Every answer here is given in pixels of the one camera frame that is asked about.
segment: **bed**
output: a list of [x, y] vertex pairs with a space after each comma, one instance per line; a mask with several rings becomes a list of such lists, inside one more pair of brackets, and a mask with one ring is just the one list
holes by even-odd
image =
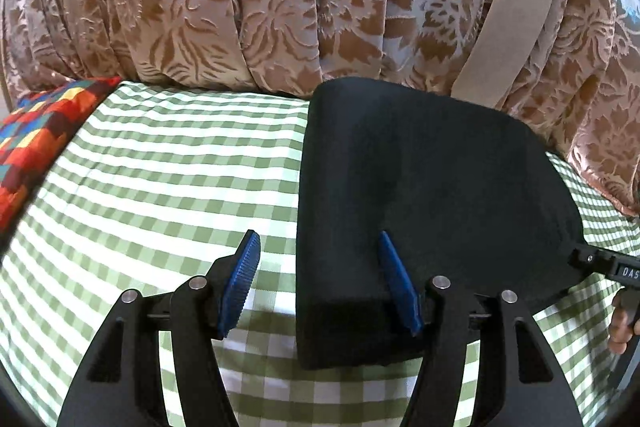
[[[297, 180], [307, 102], [123, 82], [49, 171], [3, 254], [0, 362], [45, 425], [55, 425], [82, 354], [119, 294], [172, 291], [262, 237], [238, 328], [214, 343], [240, 425], [397, 425], [419, 361], [303, 371], [295, 359]], [[594, 245], [640, 255], [638, 224], [561, 159]], [[536, 316], [586, 426], [612, 398], [606, 378], [617, 286], [592, 276]], [[171, 344], [161, 337], [171, 425], [183, 425]], [[456, 427], [472, 412], [478, 344], [468, 347]]]

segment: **floral patterned fabric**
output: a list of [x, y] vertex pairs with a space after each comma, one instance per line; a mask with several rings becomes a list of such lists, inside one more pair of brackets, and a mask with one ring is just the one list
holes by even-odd
[[[357, 74], [450, 94], [491, 2], [0, 0], [0, 62], [12, 100], [116, 75], [307, 97]], [[553, 0], [499, 107], [628, 215], [640, 210], [639, 17], [638, 0]]]

